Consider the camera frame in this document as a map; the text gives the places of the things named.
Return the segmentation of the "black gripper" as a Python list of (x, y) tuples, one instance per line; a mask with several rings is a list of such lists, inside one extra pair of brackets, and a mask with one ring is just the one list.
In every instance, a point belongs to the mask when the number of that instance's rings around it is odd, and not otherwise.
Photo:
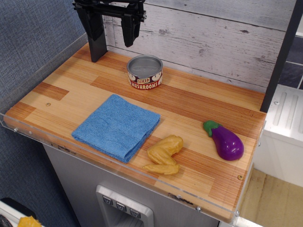
[(139, 36), (140, 22), (147, 18), (144, 0), (74, 0), (74, 9), (89, 38), (97, 40), (103, 34), (102, 16), (121, 18), (126, 47)]

